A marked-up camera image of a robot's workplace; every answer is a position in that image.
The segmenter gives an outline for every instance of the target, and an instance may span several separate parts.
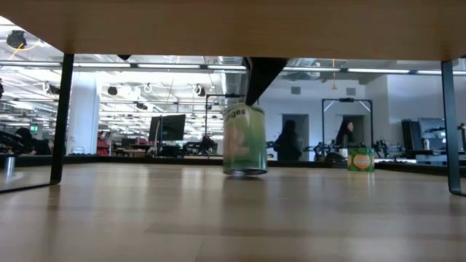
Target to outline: dark hair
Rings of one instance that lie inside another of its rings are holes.
[[[28,128],[21,127],[19,130],[16,130],[16,135],[19,135],[22,139],[32,140],[31,131]]]
[[[343,120],[340,125],[340,130],[338,135],[336,135],[335,144],[341,146],[343,144],[343,137],[347,136],[348,143],[355,142],[355,139],[352,136],[352,132],[348,130],[348,124],[352,123],[351,121]]]
[[[285,125],[283,126],[282,133],[285,133],[285,134],[294,133],[295,128],[296,128],[296,123],[293,120],[287,120],[285,122]]]

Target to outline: person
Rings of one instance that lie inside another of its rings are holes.
[[[348,146],[355,143],[355,139],[352,135],[353,124],[350,121],[343,120],[340,125],[338,135],[336,135],[335,145],[347,148]]]
[[[31,131],[28,128],[21,127],[16,130],[16,135],[19,135],[26,142],[31,143],[34,146],[34,150],[29,152],[32,155],[46,156],[51,155],[52,151],[49,147],[49,142],[47,140],[38,140],[32,137]]]
[[[298,161],[301,150],[298,147],[298,135],[295,132],[296,123],[293,120],[285,122],[282,133],[275,141],[274,150],[277,152],[278,161]]]

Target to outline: wooden floor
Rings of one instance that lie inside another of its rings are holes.
[[[466,199],[444,177],[383,170],[67,165],[59,186],[0,195],[0,257],[466,261]]]

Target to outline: exposed ductwork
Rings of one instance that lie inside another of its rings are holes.
[[[242,57],[218,57],[218,63],[222,65],[241,65]],[[224,87],[225,94],[244,95],[246,93],[246,82],[248,80],[247,74],[222,74],[221,82]],[[239,103],[243,99],[228,98],[226,105]]]
[[[315,64],[315,61],[315,58],[294,58],[290,59],[290,62],[288,62],[287,66],[311,67]],[[296,82],[298,80],[317,80],[319,77],[319,72],[291,72],[282,76],[283,79],[292,82]]]

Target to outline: wooden tabletop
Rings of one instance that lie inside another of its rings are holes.
[[[67,53],[452,60],[458,0],[24,0],[2,15]]]
[[[17,175],[48,180],[50,167]],[[465,260],[466,201],[441,176],[99,163],[63,177],[0,195],[1,261]]]

